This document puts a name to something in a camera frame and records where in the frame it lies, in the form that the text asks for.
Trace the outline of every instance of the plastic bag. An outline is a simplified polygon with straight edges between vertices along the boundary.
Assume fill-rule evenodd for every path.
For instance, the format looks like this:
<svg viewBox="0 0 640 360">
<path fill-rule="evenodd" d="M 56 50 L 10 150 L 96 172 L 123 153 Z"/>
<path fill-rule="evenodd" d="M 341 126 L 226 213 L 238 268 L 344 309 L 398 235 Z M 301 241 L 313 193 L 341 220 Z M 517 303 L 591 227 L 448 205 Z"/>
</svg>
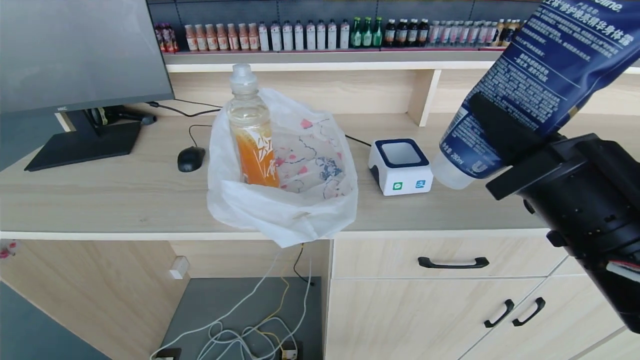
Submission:
<svg viewBox="0 0 640 360">
<path fill-rule="evenodd" d="M 342 130 L 329 113 L 281 93 L 259 93 L 271 114 L 280 188 L 241 182 L 226 107 L 211 130 L 207 207 L 224 224 L 254 229 L 281 247 L 332 237 L 356 218 L 358 181 Z"/>
</svg>

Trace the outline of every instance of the shelf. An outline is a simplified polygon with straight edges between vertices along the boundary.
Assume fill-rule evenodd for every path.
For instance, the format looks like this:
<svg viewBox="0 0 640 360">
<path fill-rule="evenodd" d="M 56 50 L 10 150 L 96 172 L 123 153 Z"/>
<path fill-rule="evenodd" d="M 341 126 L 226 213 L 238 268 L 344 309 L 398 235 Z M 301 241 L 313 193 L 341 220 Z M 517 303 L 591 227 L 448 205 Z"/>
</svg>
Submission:
<svg viewBox="0 0 640 360">
<path fill-rule="evenodd" d="M 254 71 L 489 69 L 500 51 L 339 51 L 336 53 L 178 53 L 164 54 L 168 72 L 231 72 L 235 63 Z M 640 60 L 629 74 L 640 74 Z"/>
</svg>

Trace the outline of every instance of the tube cap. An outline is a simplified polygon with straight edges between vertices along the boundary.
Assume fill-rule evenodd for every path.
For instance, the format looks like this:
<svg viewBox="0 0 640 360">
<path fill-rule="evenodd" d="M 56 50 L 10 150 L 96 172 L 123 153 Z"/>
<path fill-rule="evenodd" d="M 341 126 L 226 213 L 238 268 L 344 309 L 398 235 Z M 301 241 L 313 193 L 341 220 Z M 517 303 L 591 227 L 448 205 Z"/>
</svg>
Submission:
<svg viewBox="0 0 640 360">
<path fill-rule="evenodd" d="M 435 159 L 431 162 L 433 176 L 444 186 L 456 190 L 464 189 L 475 179 L 460 171 L 447 159 L 442 151 L 438 151 Z"/>
</svg>

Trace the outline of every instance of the wooden countertop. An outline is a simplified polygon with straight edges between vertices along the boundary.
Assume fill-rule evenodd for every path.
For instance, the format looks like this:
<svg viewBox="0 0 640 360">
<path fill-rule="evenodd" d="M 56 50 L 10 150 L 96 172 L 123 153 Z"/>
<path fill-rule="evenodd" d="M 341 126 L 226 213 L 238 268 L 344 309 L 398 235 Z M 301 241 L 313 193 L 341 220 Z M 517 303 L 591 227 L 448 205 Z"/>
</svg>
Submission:
<svg viewBox="0 0 640 360">
<path fill-rule="evenodd" d="M 405 114 L 336 115 L 349 135 L 367 142 L 412 137 L 427 157 L 452 114 L 431 114 L 417 127 Z M 566 135 L 595 132 L 640 155 L 638 117 L 579 115 Z M 192 173 L 177 170 L 177 155 L 192 145 L 191 124 L 213 117 L 160 117 L 144 127 L 128 156 L 41 170 L 23 171 L 30 154 L 0 173 L 0 236 L 78 240 L 226 240 L 263 239 L 257 232 L 219 223 L 206 206 L 207 164 Z M 194 127 L 199 145 L 208 147 L 210 129 Z M 358 214 L 347 232 L 539 229 L 518 197 L 497 202 L 476 181 L 464 190 L 434 183 L 429 193 L 384 197 L 367 168 L 369 148 L 349 141 L 359 186 Z"/>
</svg>

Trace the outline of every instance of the drawer handle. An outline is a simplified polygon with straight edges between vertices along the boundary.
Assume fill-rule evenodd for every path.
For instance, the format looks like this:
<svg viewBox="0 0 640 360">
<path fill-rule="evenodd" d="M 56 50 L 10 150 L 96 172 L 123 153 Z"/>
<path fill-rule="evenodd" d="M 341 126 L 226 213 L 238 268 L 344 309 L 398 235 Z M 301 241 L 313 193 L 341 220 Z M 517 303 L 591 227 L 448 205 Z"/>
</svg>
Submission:
<svg viewBox="0 0 640 360">
<path fill-rule="evenodd" d="M 526 320 L 524 320 L 523 322 L 521 322 L 520 320 L 516 319 L 513 320 L 513 326 L 523 326 L 524 324 L 526 324 L 527 322 L 529 322 L 529 320 L 533 319 L 534 316 L 536 316 L 542 309 L 545 308 L 545 304 L 547 302 L 545 301 L 545 299 L 539 297 L 536 299 L 536 305 L 538 306 L 538 308 L 533 312 L 533 314 L 531 314 L 530 317 L 528 317 Z"/>
<path fill-rule="evenodd" d="M 418 265 L 431 269 L 480 269 L 489 266 L 486 258 L 476 258 L 476 263 L 472 265 L 440 265 L 431 262 L 431 259 L 421 256 L 418 258 Z"/>
<path fill-rule="evenodd" d="M 484 321 L 484 327 L 494 327 L 496 325 L 498 325 L 499 322 L 502 321 L 502 319 L 504 319 L 510 312 L 512 312 L 513 307 L 515 306 L 515 304 L 513 303 L 513 301 L 511 301 L 511 299 L 507 299 L 507 301 L 504 302 L 504 304 L 507 306 L 507 309 L 505 310 L 504 314 L 502 314 L 502 316 L 500 316 L 500 318 L 498 318 L 498 320 L 496 320 L 495 322 L 491 322 L 489 320 L 485 320 Z"/>
</svg>

